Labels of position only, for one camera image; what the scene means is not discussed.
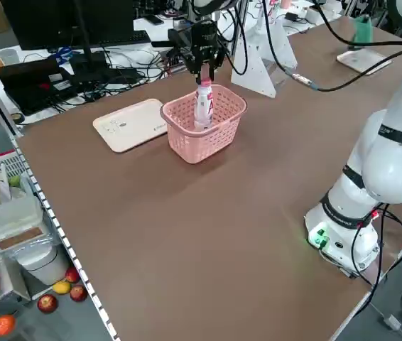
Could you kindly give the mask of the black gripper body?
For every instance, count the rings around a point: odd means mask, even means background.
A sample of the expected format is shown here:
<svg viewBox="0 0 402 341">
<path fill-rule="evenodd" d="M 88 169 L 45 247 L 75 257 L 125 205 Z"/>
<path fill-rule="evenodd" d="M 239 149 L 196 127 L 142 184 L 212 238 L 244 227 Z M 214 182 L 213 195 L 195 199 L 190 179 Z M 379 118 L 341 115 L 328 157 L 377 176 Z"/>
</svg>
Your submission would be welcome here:
<svg viewBox="0 0 402 341">
<path fill-rule="evenodd" d="M 191 52 L 194 57 L 212 57 L 218 50 L 217 24 L 198 21 L 190 27 Z"/>
</svg>

